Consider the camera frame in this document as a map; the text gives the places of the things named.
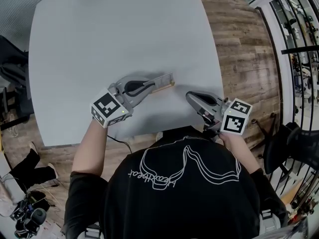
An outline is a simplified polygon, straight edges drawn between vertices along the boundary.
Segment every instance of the railing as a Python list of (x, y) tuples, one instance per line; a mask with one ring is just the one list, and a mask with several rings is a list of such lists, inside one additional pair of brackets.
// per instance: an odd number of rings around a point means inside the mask
[[(317, 8), (313, 8), (313, 2), (309, 2), (309, 7), (312, 7), (313, 10), (317, 10)], [(277, 22), (280, 26), (281, 33), (283, 35), (286, 50), (282, 51), (282, 54), (287, 54), (289, 57), (290, 62), (290, 72), (292, 77), (292, 86), (293, 86), (293, 122), (295, 122), (295, 115), (297, 112), (297, 109), (299, 110), (301, 108), (301, 118), (298, 120), (299, 126), (301, 129), (308, 130), (309, 134), (311, 133), (313, 129), (313, 121), (314, 121), (314, 107), (315, 107), (315, 90), (314, 85), (317, 85), (317, 82), (314, 82), (314, 69), (315, 63), (313, 61), (313, 57), (315, 60), (318, 61), (319, 65), (319, 46), (317, 44), (317, 37), (315, 35), (315, 32), (317, 32), (317, 28), (319, 28), (319, 25), (314, 27), (315, 22), (311, 23), (311, 19), (313, 17), (316, 17), (316, 20), (319, 21), (319, 18), (317, 16), (319, 13), (312, 13), (310, 15), (309, 9), (306, 11), (304, 4), (301, 3), (301, 0), (273, 0), (270, 2), (270, 6), (276, 16)], [(306, 87), (311, 86), (311, 93), (306, 93)], [(310, 114), (310, 123), (309, 127), (308, 125), (305, 125), (305, 98), (308, 96), (308, 102), (311, 103), (311, 114)], [(299, 100), (301, 96), (301, 106), (297, 107), (296, 99)], [(300, 174), (300, 171), (303, 167), (303, 163), (301, 163), (298, 167), (297, 176)], [(319, 190), (319, 179), (318, 171), (311, 172), (311, 168), (309, 167), (304, 178), (302, 181), (302, 184), (300, 188), (298, 189), (297, 193), (295, 194), (292, 202), (298, 198), (298, 208), (307, 200), (309, 195), (312, 193), (317, 193)], [(288, 177), (285, 180), (285, 184), (279, 193), (280, 195), (284, 192), (288, 180), (290, 178)], [(279, 188), (280, 180), (276, 186), (276, 191)]]

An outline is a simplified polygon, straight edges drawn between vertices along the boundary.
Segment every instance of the black office chair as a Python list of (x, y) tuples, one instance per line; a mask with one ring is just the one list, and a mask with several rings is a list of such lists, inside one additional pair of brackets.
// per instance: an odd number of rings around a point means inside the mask
[(4, 89), (0, 95), (0, 113), (7, 113), (14, 108), (18, 116), (18, 119), (1, 125), (1, 130), (28, 121), (29, 116), (34, 113), (28, 75), (28, 52), (22, 52), (0, 35), (0, 76), (15, 86), (15, 105), (8, 106), (7, 102), (12, 98), (13, 93), (6, 92)]
[(265, 140), (256, 146), (260, 147), (262, 144), (265, 144), (264, 153), (262, 157), (260, 157), (264, 159), (265, 172), (267, 174), (271, 174), (278, 167), (280, 167), (284, 174), (280, 178), (280, 182), (282, 182), (289, 176), (293, 169), (291, 168), (290, 170), (287, 170), (283, 163), (289, 157), (292, 157), (296, 160), (301, 159), (300, 155), (293, 150), (292, 144), (297, 144), (296, 137), (301, 133), (302, 130), (295, 122), (290, 122), (287, 125), (281, 124), (279, 126), (278, 132), (274, 134), (276, 128), (276, 115), (272, 114), (271, 116), (274, 120), (269, 132), (266, 132), (256, 119), (253, 119), (252, 123), (256, 123), (265, 136)]
[(299, 130), (290, 144), (291, 158), (319, 170), (319, 130)]

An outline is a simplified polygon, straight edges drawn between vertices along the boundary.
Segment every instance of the floor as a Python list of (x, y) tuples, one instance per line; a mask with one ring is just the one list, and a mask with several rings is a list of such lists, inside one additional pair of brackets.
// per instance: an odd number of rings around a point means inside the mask
[[(245, 0), (202, 1), (216, 43), (225, 96), (252, 104), (251, 119), (258, 119), (269, 126), (270, 114), (280, 112), (279, 84), (273, 50), (260, 13), (249, 7)], [(30, 141), (38, 147), (41, 166), (48, 162), (55, 165), (60, 176), (56, 183), (61, 186), (42, 190), (47, 191), (49, 202), (55, 205), (50, 208), (48, 217), (62, 226), (69, 175), (77, 146), (44, 147), (34, 116), (28, 123), (18, 125), (17, 137), (12, 137), (12, 132), (7, 130), (2, 133), (4, 149), (12, 166), (26, 157)], [(251, 123), (244, 137), (250, 147), (263, 139), (257, 126)], [(127, 141), (132, 151), (136, 151), (154, 143), (155, 135), (135, 136)], [(262, 148), (254, 150), (254, 154), (257, 156), (262, 151)], [(102, 176), (109, 179), (128, 154), (125, 145), (108, 141)]]

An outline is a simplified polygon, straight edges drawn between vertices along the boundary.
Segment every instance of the black cable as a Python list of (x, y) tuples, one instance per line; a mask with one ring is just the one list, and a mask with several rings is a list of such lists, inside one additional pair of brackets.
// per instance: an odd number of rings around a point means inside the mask
[(114, 140), (114, 141), (117, 141), (117, 142), (120, 142), (120, 143), (124, 143), (124, 144), (129, 148), (130, 153), (132, 154), (131, 147), (129, 146), (129, 144), (128, 144), (127, 142), (116, 140), (115, 138), (113, 138), (113, 137), (111, 137), (111, 136), (109, 136), (109, 135), (108, 135), (108, 137), (109, 137), (110, 139)]
[(66, 190), (68, 190), (68, 189), (63, 185), (63, 183), (60, 182), (58, 179), (55, 178), (55, 179), (53, 179), (53, 181), (54, 181), (54, 183), (55, 183), (56, 185), (62, 186), (63, 188), (65, 188)]

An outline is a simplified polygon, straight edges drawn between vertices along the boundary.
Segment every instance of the hand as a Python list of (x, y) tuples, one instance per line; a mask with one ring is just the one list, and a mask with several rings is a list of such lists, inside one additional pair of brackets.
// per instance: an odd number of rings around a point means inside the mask
[(229, 149), (235, 158), (252, 174), (260, 168), (254, 155), (249, 150), (241, 135), (231, 133), (220, 133), (219, 138), (223, 140), (224, 146)]
[(233, 133), (219, 133), (218, 137), (224, 142), (224, 146), (227, 149), (231, 150), (232, 142), (243, 140), (243, 137), (241, 135), (233, 134)]

